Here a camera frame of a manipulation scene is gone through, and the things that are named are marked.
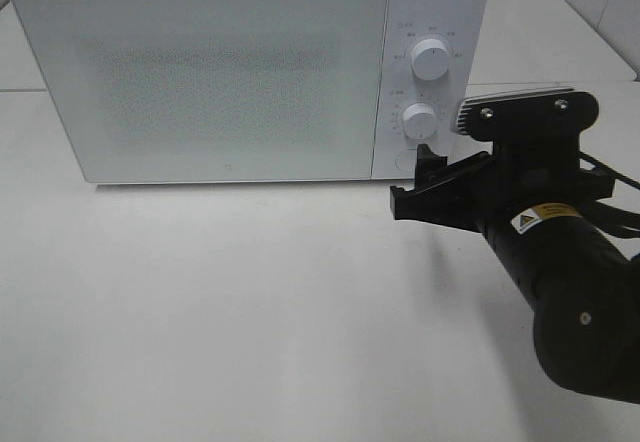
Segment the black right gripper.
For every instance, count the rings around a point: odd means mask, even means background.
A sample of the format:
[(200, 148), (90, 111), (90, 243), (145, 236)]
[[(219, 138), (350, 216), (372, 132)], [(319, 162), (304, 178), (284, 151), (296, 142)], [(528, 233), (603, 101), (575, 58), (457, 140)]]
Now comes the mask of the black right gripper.
[(580, 166), (576, 136), (531, 142), (495, 142), (453, 164), (428, 144), (417, 146), (414, 188), (390, 187), (395, 220), (483, 232), (498, 219), (540, 203), (574, 208), (613, 194), (613, 175)]

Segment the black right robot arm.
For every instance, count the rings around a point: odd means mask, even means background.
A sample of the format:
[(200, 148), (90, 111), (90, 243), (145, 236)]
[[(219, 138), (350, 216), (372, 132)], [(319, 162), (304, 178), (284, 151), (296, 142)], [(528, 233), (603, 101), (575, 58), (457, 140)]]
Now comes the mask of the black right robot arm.
[(639, 261), (595, 222), (612, 178), (579, 163), (574, 137), (495, 143), (449, 163), (417, 150), (415, 185), (391, 191), (398, 220), (482, 235), (528, 305), (533, 345), (562, 388), (639, 399)]

